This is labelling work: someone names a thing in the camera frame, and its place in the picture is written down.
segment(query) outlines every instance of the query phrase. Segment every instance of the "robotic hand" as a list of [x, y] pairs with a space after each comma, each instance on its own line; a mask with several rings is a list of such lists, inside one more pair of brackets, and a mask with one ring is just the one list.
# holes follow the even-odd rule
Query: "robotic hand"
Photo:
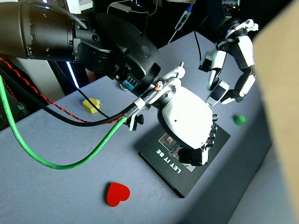
[[[253, 20], [243, 22], [235, 18], [238, 6], [238, 1], [222, 1], [223, 11], [219, 12], [222, 16], [218, 17], [220, 18], [218, 21], [212, 21], [212, 26], [215, 30], [220, 30], [225, 38], [218, 40], [215, 43], [216, 49], [206, 52], [200, 61], [199, 69], [210, 71], [207, 89], [213, 92], [207, 102], [211, 106], [219, 101], [222, 104], [232, 101], [241, 102], [256, 80], [253, 45], [247, 33], [258, 30], [258, 25]], [[219, 80], [227, 52], [233, 55], [239, 69], [243, 72], [232, 90], [229, 89], [228, 83]]]
[[181, 86], [183, 64], [158, 75], [159, 51], [136, 27], [111, 14], [79, 19], [34, 0], [0, 3], [0, 21], [0, 32], [9, 34], [0, 36], [0, 53], [77, 62], [115, 79], [138, 96], [127, 118], [153, 105], [166, 132], [185, 147], [180, 161], [197, 166], [207, 162], [215, 139], [215, 115], [201, 98]]

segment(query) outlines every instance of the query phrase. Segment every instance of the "white light strip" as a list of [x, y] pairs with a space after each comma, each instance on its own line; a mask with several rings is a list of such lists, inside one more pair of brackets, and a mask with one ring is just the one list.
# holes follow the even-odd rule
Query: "white light strip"
[[69, 70], [70, 70], [70, 73], [71, 73], [71, 77], [73, 78], [75, 86], [79, 89], [79, 85], [78, 85], [77, 80], [75, 78], [73, 69], [71, 69], [71, 64], [69, 62], [66, 62], [66, 64], [67, 64], [67, 67], [69, 67]]

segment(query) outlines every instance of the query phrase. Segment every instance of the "circular cap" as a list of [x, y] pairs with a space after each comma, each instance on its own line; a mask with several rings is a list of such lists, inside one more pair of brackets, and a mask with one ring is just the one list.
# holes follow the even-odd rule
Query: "circular cap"
[[245, 115], [240, 115], [235, 119], [235, 124], [238, 126], [242, 126], [247, 122], [247, 117]]
[[141, 53], [142, 53], [142, 55], [143, 55], [144, 57], [149, 57], [149, 56], [150, 56], [150, 50], [149, 50], [147, 47], [142, 46], [142, 47], [140, 48], [140, 50], [141, 50]]

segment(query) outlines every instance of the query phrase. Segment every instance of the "beige blurry object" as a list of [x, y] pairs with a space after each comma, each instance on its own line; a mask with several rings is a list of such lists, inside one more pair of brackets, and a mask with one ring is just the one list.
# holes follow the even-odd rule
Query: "beige blurry object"
[[255, 39], [255, 62], [272, 137], [299, 220], [299, 0]]

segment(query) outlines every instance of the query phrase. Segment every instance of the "green bottle cap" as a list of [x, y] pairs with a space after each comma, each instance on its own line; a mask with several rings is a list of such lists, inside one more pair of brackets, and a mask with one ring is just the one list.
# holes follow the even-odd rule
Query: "green bottle cap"
[[244, 115], [240, 115], [239, 117], [237, 117], [235, 119], [235, 124], [238, 125], [238, 126], [242, 126], [246, 122], [247, 122], [247, 118]]

